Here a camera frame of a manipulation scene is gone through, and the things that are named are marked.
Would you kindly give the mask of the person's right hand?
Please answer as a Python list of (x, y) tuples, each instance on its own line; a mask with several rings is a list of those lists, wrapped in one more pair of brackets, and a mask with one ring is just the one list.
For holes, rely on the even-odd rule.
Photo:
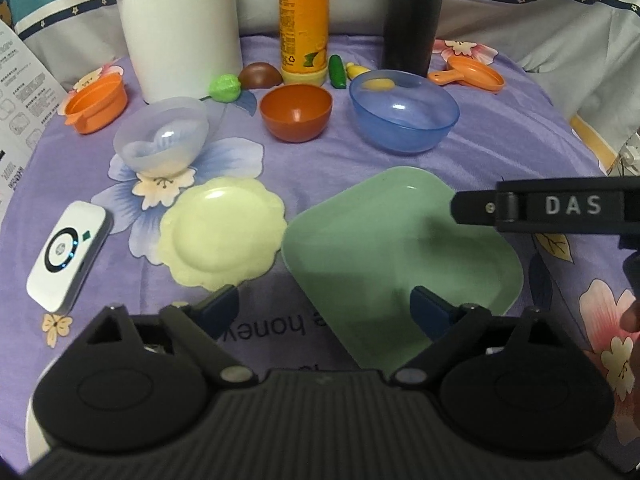
[(640, 300), (636, 299), (620, 317), (620, 328), (628, 333), (640, 330)]

